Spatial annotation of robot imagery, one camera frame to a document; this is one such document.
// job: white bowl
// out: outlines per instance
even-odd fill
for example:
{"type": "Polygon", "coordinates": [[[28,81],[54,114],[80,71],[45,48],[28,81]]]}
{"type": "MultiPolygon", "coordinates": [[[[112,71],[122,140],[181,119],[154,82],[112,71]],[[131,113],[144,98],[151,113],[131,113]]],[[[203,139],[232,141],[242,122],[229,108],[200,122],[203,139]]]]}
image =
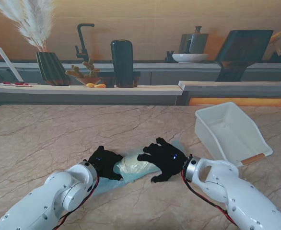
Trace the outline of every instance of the white bowl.
{"type": "Polygon", "coordinates": [[[207,57],[208,54],[173,54],[173,59],[179,63],[197,63],[207,57]]]}

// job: faucet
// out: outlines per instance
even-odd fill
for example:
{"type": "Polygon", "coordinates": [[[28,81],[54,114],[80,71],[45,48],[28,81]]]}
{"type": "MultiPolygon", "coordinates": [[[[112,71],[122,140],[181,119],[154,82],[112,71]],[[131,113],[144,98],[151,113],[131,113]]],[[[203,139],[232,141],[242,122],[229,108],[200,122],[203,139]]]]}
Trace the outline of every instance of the faucet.
{"type": "Polygon", "coordinates": [[[94,27],[94,24],[93,23],[81,23],[81,24],[78,25],[78,33],[79,33],[79,37],[80,37],[80,41],[81,41],[82,50],[81,50],[81,53],[80,53],[78,46],[75,46],[75,50],[77,51],[77,58],[83,58],[84,61],[88,62],[89,57],[88,57],[88,53],[87,53],[87,50],[85,48],[85,44],[84,44],[84,40],[83,40],[83,35],[82,35],[82,31],[81,31],[82,26],[94,27]]]}

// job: white basket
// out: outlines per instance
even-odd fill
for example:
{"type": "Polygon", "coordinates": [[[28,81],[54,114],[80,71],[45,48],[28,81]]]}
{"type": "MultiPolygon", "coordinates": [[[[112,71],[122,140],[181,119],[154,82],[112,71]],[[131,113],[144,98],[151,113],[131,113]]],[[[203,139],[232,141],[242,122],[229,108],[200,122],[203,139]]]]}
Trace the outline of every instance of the white basket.
{"type": "Polygon", "coordinates": [[[195,133],[215,160],[237,167],[271,155],[256,123],[233,102],[195,112],[195,133]]]}

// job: dried pampas grass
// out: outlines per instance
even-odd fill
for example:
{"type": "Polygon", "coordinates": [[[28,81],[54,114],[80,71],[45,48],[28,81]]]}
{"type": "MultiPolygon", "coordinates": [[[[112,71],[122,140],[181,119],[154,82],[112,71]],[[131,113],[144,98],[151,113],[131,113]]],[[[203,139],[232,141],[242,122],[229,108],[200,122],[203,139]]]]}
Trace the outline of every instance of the dried pampas grass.
{"type": "Polygon", "coordinates": [[[53,0],[0,0],[0,12],[15,21],[19,32],[40,52],[47,52],[53,10],[53,0]]]}

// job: beige wall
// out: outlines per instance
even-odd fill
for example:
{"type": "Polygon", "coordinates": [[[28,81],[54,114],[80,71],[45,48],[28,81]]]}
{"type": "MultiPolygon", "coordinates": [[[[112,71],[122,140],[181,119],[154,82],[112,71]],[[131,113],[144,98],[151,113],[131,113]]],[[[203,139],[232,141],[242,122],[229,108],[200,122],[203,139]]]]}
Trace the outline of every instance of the beige wall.
{"type": "MultiPolygon", "coordinates": [[[[115,39],[133,43],[134,59],[164,59],[167,50],[178,51],[181,34],[193,32],[196,25],[210,33],[205,50],[209,59],[214,59],[230,30],[281,31],[281,0],[56,0],[56,4],[47,45],[62,60],[77,59],[79,23],[95,24],[83,28],[90,57],[108,60],[115,39]]],[[[35,59],[35,47],[1,14],[0,46],[11,59],[35,59]]],[[[266,57],[272,50],[268,48],[266,57]]]]}

